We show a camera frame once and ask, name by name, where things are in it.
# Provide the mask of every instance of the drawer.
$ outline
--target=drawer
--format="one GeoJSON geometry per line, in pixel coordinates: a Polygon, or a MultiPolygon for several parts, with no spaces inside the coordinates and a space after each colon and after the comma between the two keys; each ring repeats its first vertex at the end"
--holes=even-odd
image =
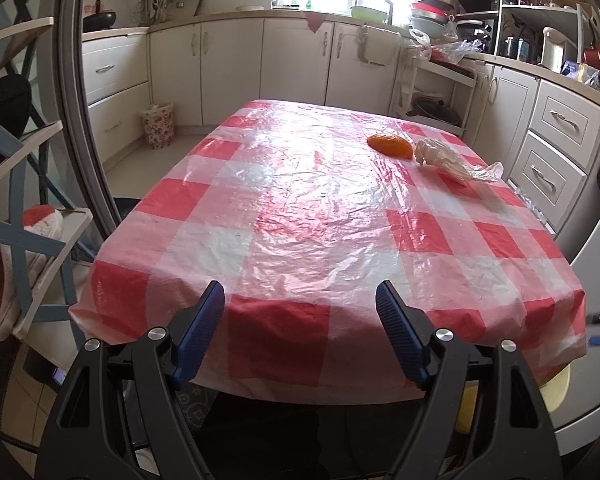
{"type": "Polygon", "coordinates": [[[148,81],[146,35],[85,41],[82,70],[88,104],[148,81]]]}
{"type": "Polygon", "coordinates": [[[91,131],[102,163],[144,135],[140,111],[149,107],[149,83],[134,86],[89,107],[91,131]]]}
{"type": "Polygon", "coordinates": [[[528,132],[510,178],[558,230],[580,195],[587,176],[553,146],[528,132]]]}
{"type": "Polygon", "coordinates": [[[597,104],[542,81],[530,127],[589,172],[600,145],[600,107],[597,104]]]}

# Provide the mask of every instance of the orange fruit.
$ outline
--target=orange fruit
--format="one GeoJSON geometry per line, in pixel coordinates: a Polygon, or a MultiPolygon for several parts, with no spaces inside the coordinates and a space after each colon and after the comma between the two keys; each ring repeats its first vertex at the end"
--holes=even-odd
{"type": "Polygon", "coordinates": [[[413,145],[395,134],[373,134],[366,143],[383,155],[413,158],[413,145]]]}

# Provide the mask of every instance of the basket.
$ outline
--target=basket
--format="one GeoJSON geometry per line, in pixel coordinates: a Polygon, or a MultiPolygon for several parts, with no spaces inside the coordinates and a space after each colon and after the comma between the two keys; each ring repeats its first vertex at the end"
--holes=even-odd
{"type": "Polygon", "coordinates": [[[144,122],[146,141],[154,150],[160,150],[174,143],[173,103],[153,105],[140,112],[144,122]]]}

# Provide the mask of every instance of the silver screw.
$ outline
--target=silver screw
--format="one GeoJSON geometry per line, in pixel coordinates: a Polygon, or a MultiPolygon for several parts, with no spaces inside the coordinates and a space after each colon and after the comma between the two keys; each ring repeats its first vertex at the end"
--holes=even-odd
{"type": "Polygon", "coordinates": [[[436,337],[440,341],[451,341],[454,338],[454,333],[448,328],[439,328],[436,330],[436,337]]]}
{"type": "Polygon", "coordinates": [[[500,346],[502,346],[502,349],[505,352],[515,352],[516,348],[518,348],[511,339],[503,340],[502,343],[500,343],[500,346]]]}
{"type": "Polygon", "coordinates": [[[152,328],[149,330],[149,339],[152,341],[158,341],[167,335],[167,331],[163,329],[161,326],[157,326],[156,328],[152,328]]]}
{"type": "Polygon", "coordinates": [[[97,339],[89,339],[84,344],[84,349],[87,352],[93,352],[94,350],[97,350],[98,348],[100,348],[100,342],[97,339]]]}

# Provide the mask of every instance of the red and white tablecloth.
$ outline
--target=red and white tablecloth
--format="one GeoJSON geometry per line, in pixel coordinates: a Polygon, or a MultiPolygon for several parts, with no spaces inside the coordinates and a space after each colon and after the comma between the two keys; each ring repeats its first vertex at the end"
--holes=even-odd
{"type": "Polygon", "coordinates": [[[539,381],[586,350],[582,287],[502,181],[462,186],[366,145],[377,132],[461,140],[336,108],[256,101],[178,163],[107,239],[71,313],[128,342],[196,303],[226,310],[196,382],[317,404],[419,396],[376,314],[391,280],[436,327],[513,339],[539,381]]]}

